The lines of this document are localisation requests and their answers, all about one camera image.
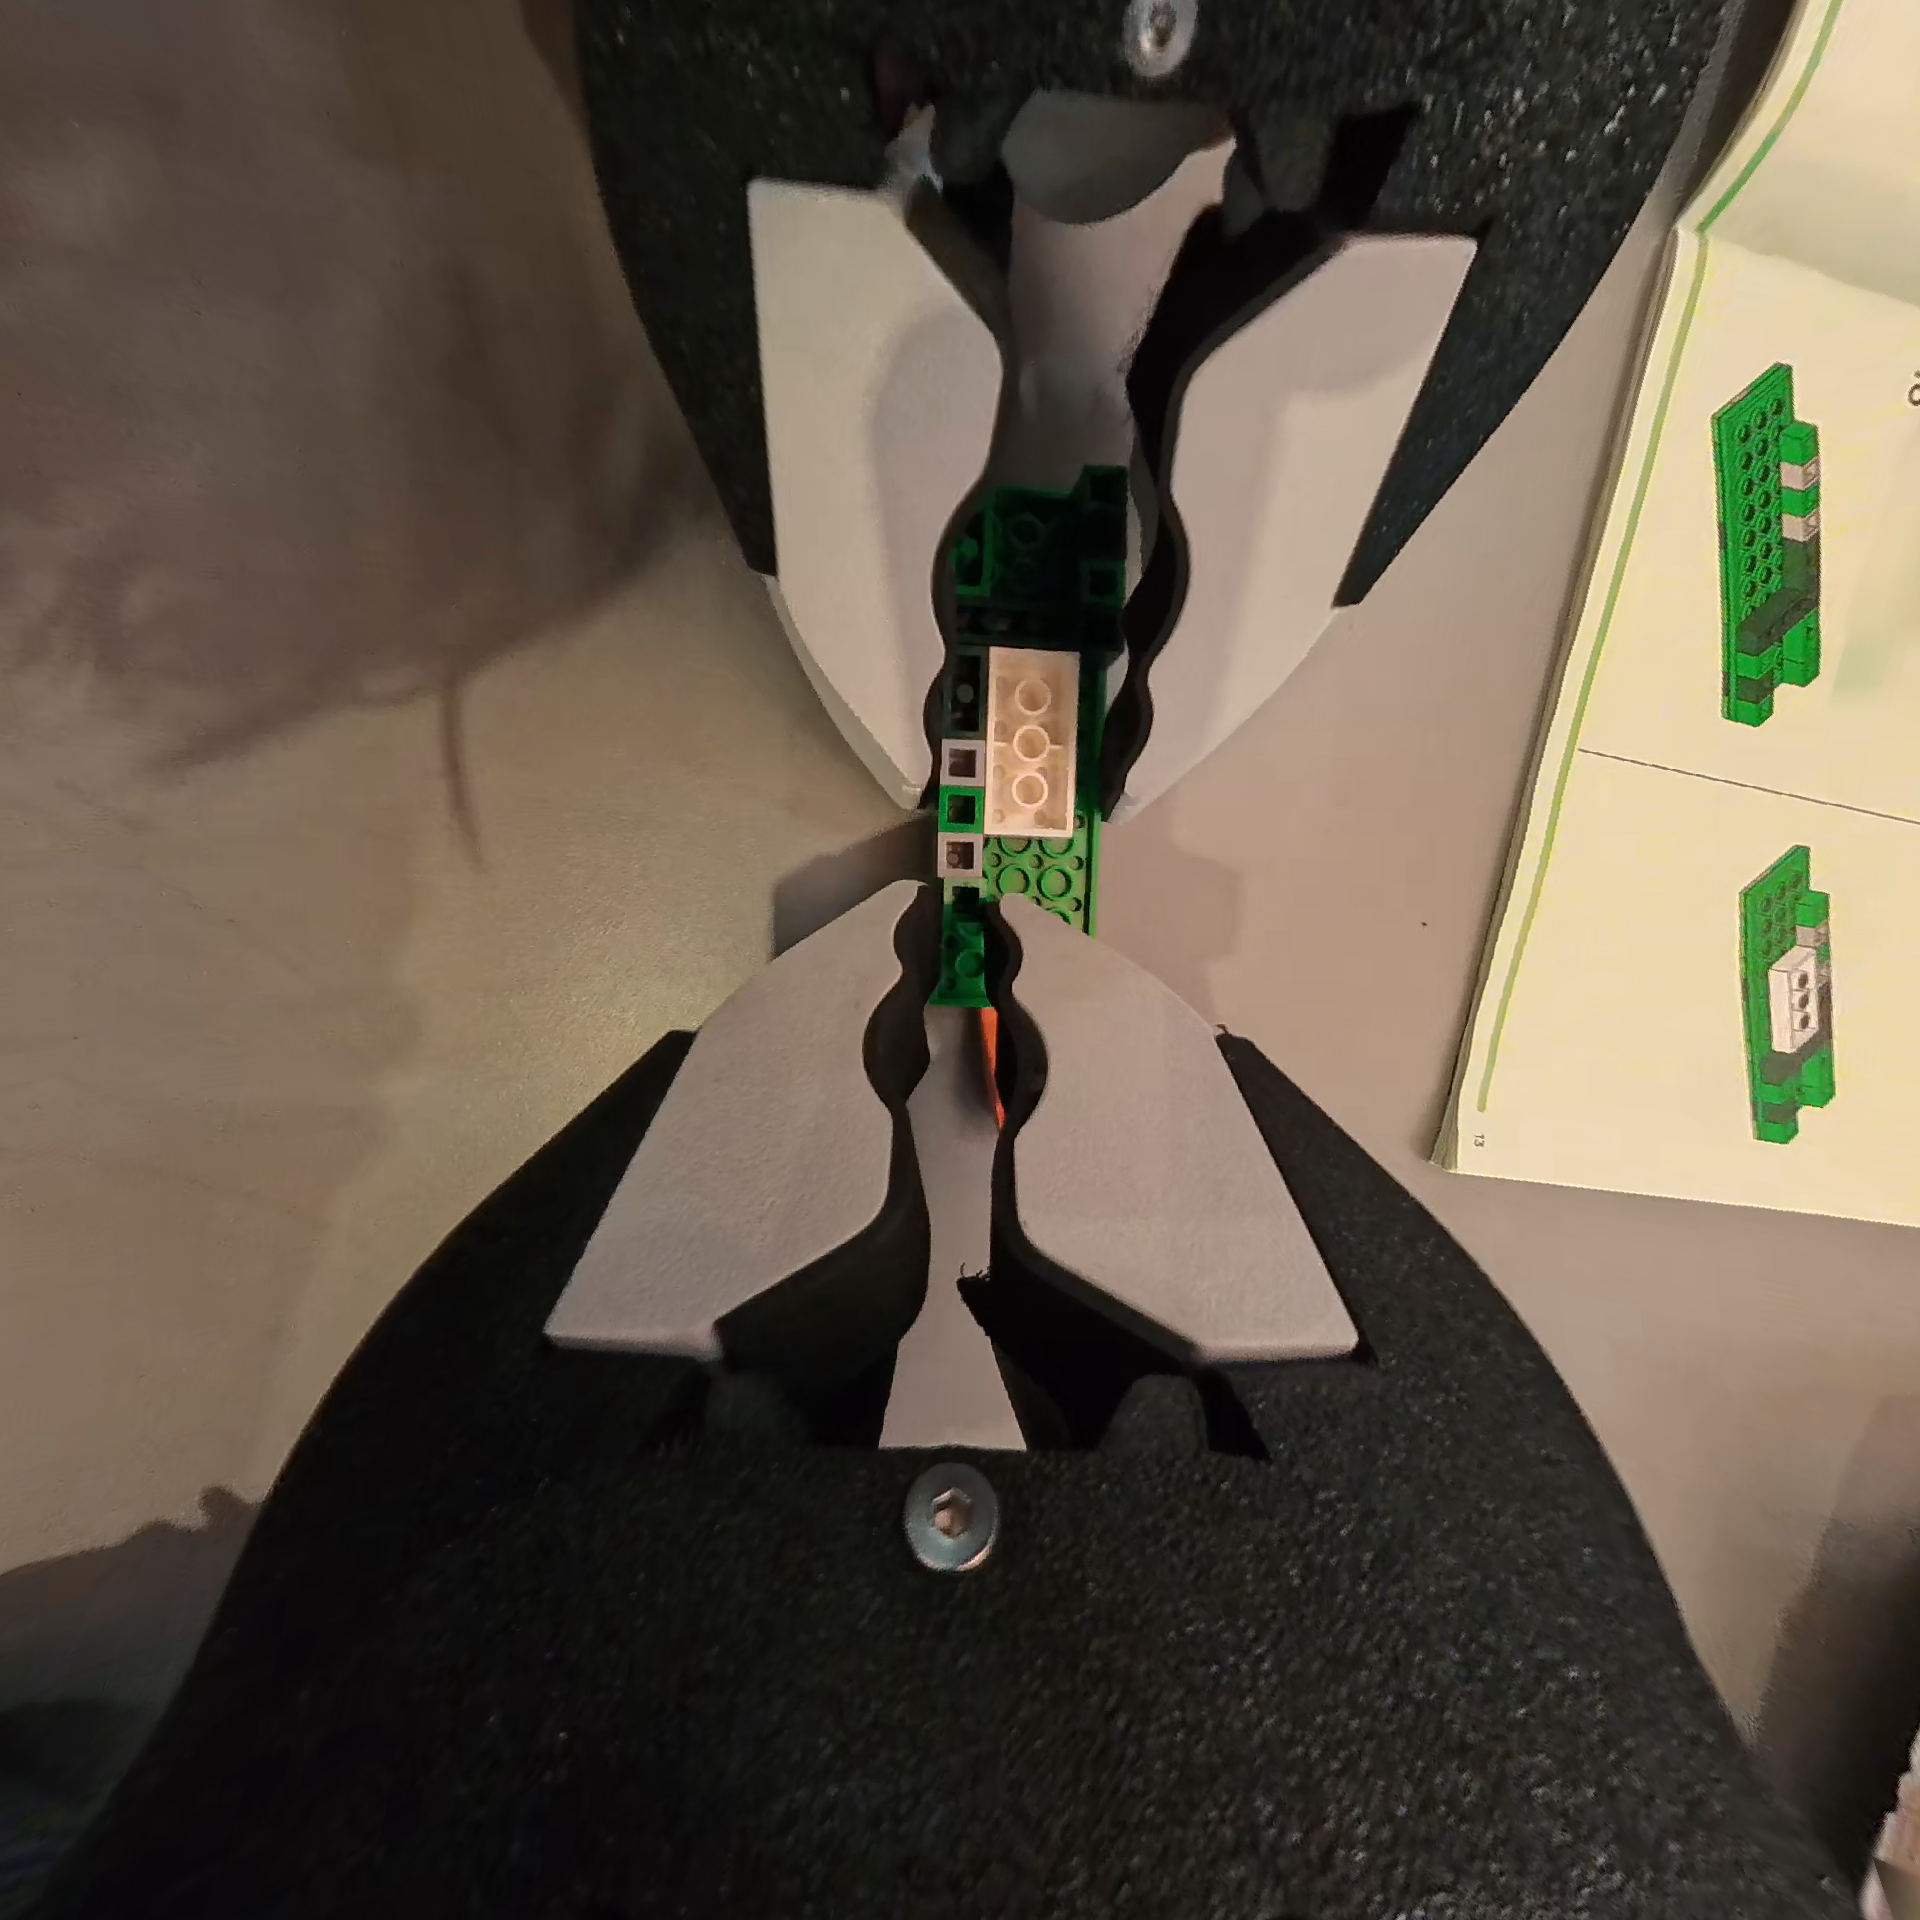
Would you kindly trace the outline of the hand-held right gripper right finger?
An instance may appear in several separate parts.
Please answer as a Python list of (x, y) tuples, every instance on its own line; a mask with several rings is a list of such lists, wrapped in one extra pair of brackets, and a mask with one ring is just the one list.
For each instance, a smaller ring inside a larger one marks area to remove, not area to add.
[(993, 1251), (960, 1292), (1029, 1448), (1099, 1448), (1174, 1382), (1203, 1448), (1258, 1448), (1236, 1369), (1347, 1363), (1358, 1326), (1211, 1021), (1004, 899)]

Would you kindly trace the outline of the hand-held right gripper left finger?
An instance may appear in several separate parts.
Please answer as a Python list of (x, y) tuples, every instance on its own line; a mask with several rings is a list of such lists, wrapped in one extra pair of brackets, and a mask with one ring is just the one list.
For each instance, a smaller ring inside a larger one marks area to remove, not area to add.
[(563, 1350), (776, 1390), (877, 1444), (929, 1292), (911, 1121), (935, 887), (896, 882), (788, 947), (695, 1034), (548, 1319)]

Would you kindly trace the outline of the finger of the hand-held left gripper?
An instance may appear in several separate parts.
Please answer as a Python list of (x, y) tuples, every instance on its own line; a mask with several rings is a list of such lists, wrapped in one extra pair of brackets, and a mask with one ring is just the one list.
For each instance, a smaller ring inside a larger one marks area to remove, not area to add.
[(770, 594), (824, 708), (906, 808), (933, 775), (939, 565), (987, 478), (1010, 344), (1004, 271), (948, 205), (933, 133), (906, 122), (875, 186), (747, 191)]
[(1126, 381), (1149, 539), (1109, 818), (1165, 797), (1312, 653), (1476, 253), (1292, 213), (1188, 228)]

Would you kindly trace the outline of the green brick wall panel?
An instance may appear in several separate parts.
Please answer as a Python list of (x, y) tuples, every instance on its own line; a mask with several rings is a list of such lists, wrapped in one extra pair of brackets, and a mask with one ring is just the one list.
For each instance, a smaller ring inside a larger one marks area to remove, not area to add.
[(1109, 679), (1122, 655), (1130, 476), (998, 485), (948, 549), (952, 644), (937, 694), (935, 878), (942, 967), (929, 1003), (983, 1011), (985, 913), (1022, 897), (1091, 934)]

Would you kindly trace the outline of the building instruction booklet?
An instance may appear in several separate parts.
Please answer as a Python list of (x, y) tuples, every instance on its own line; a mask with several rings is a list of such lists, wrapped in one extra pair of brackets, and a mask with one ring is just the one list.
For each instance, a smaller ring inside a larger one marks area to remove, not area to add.
[(1799, 4), (1679, 215), (1451, 1172), (1917, 1226), (1919, 6)]

